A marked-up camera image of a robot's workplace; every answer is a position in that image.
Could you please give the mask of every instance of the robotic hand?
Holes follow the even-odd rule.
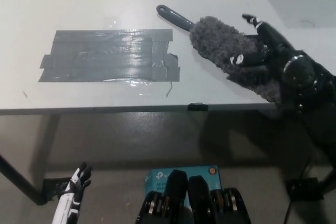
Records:
[[[135,224],[180,223],[186,192],[195,224],[251,224],[236,188],[209,191],[202,176],[188,180],[181,170],[172,171],[163,194],[157,191],[147,194]]]
[[[91,181],[91,167],[82,163],[71,177],[67,188],[59,198],[52,224],[76,224],[79,217],[80,204],[85,188]]]
[[[295,107],[315,145],[336,167],[336,78],[268,23],[253,15],[243,18],[257,30],[265,50],[230,59],[241,67],[265,65],[280,83],[282,102]]]

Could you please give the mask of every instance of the gray duct tape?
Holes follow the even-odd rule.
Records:
[[[44,69],[40,82],[180,81],[179,67]]]
[[[40,82],[179,81],[171,29],[57,31]]]
[[[172,29],[56,31],[55,42],[142,42],[173,41]]]

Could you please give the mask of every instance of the dark gray handle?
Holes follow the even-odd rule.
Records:
[[[158,5],[156,10],[161,17],[186,31],[190,31],[190,29],[194,26],[194,23],[192,23],[190,20],[186,19],[165,5]]]

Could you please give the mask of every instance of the white robotic hand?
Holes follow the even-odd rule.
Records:
[[[71,177],[57,205],[52,224],[75,224],[79,217],[84,190],[91,184],[91,167],[83,162]]]

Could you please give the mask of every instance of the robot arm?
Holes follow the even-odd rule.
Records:
[[[292,104],[313,142],[336,167],[336,82],[326,68],[290,42],[268,23],[253,15],[243,18],[252,24],[268,48],[266,65],[281,87],[284,103]]]
[[[84,190],[91,184],[91,167],[82,163],[60,196],[52,224],[76,224]]]

